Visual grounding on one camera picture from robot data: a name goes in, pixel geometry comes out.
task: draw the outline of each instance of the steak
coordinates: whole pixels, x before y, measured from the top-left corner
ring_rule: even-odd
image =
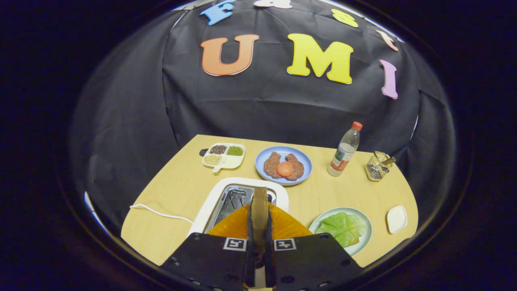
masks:
[[[279,179],[280,176],[277,172],[278,164],[280,163],[280,155],[277,152],[272,152],[269,159],[264,163],[264,172],[275,179]]]
[[[303,175],[303,164],[300,163],[293,154],[287,155],[285,157],[285,160],[293,164],[293,174],[285,178],[289,181],[296,181],[296,179],[300,178]]]

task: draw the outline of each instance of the letter m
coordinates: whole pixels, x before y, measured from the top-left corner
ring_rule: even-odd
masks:
[[[321,77],[327,67],[329,80],[344,84],[352,83],[350,77],[350,54],[354,49],[342,42],[335,41],[324,52],[310,35],[291,33],[287,36],[294,43],[293,65],[287,68],[291,75],[308,76],[311,71],[306,67],[307,60],[314,74]]]

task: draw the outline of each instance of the white ampersand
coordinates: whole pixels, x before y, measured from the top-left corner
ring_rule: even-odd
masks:
[[[292,8],[290,5],[291,0],[259,0],[256,1],[254,4],[258,7],[277,7],[277,8],[283,8],[283,9],[289,9]]]

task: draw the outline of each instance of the utensil holder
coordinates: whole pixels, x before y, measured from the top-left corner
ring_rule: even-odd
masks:
[[[390,156],[383,152],[375,151],[373,156],[370,158],[368,163],[364,166],[364,170],[366,171],[366,175],[368,179],[373,182],[378,182],[384,178],[384,176],[389,173],[389,168],[391,168],[392,164],[384,165],[382,162],[389,159]]]

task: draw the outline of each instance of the blue letter e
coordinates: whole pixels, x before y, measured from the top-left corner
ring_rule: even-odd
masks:
[[[212,25],[215,23],[218,23],[219,21],[229,17],[232,15],[231,12],[225,12],[224,10],[232,10],[233,4],[230,4],[230,2],[234,2],[236,0],[226,0],[223,1],[215,6],[212,6],[205,11],[201,12],[199,15],[206,15],[208,19],[210,20],[208,22],[208,25]]]

